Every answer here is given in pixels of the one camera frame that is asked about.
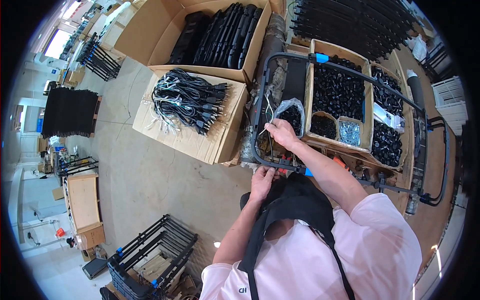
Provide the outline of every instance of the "concrete floor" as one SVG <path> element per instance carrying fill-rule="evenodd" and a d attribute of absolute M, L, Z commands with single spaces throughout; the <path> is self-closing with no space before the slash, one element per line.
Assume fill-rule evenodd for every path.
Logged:
<path fill-rule="evenodd" d="M 424 91 L 428 89 L 430 83 L 428 79 L 424 82 L 426 76 L 411 53 L 407 49 L 399 53 L 404 71 L 406 67 L 414 69 L 422 79 Z M 200 235 L 191 259 L 191 271 L 199 276 L 212 261 L 213 242 L 223 238 L 240 213 L 239 199 L 250 190 L 252 171 L 208 165 L 133 130 L 135 114 L 151 75 L 147 67 L 130 58 L 123 62 L 117 79 L 107 83 L 87 71 L 78 89 L 90 89 L 103 96 L 95 137 L 69 137 L 67 147 L 77 145 L 81 155 L 99 160 L 98 191 L 109 255 L 162 215 L 171 214 Z M 432 102 L 433 93 L 427 94 L 427 110 L 434 116 L 438 113 Z M 440 185 L 439 157 L 443 155 L 437 151 L 441 148 L 441 136 L 434 134 L 434 138 L 429 136 L 429 177 L 425 183 L 425 189 L 432 194 L 435 185 Z M 455 147 L 450 148 L 454 159 Z M 420 204 L 417 215 L 408 220 L 419 237 L 424 264 L 447 221 L 452 178 L 448 184 L 449 192 L 442 205 Z"/>

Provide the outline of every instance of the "person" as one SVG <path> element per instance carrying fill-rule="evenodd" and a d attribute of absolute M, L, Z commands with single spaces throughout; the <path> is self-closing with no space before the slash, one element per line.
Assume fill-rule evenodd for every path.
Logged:
<path fill-rule="evenodd" d="M 259 167 L 238 219 L 202 272 L 200 300 L 407 299 L 420 244 L 388 196 L 368 195 L 339 164 L 300 141 L 287 121 L 265 128 L 324 193 L 304 175 L 284 178 Z M 325 194 L 340 207 L 332 209 Z"/>

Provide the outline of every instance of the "power cord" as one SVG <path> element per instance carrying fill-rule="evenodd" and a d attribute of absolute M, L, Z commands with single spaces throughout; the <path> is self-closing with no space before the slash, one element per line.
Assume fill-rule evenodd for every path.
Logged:
<path fill-rule="evenodd" d="M 223 101 L 228 97 L 228 84 L 210 84 L 207 80 L 190 76 L 175 68 L 156 83 L 152 100 L 154 103 L 152 124 L 159 120 L 166 132 L 178 131 L 173 119 L 187 127 L 195 127 L 197 133 L 206 135 L 210 126 L 222 115 Z"/>

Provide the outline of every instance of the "blue end cap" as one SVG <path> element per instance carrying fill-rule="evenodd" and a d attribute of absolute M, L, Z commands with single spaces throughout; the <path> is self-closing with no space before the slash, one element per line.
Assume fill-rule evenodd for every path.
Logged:
<path fill-rule="evenodd" d="M 328 55 L 322 54 L 322 53 L 315 53 L 317 56 L 317 62 L 322 63 L 328 61 Z"/>

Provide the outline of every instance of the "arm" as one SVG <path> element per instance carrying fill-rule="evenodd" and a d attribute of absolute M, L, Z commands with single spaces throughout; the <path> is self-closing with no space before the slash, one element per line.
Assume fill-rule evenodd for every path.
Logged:
<path fill-rule="evenodd" d="M 368 195 L 347 170 L 300 141 L 287 121 L 273 119 L 271 124 L 265 124 L 265 128 L 277 143 L 305 163 L 320 188 L 335 200 L 347 214 L 350 215 L 355 206 Z"/>
<path fill-rule="evenodd" d="M 242 260 L 247 249 L 248 240 L 255 223 L 260 205 L 267 197 L 272 180 L 275 176 L 275 169 L 261 166 L 252 176 L 252 192 L 247 204 L 240 212 L 232 227 L 220 243 L 220 247 L 213 257 L 213 263 L 234 264 Z"/>

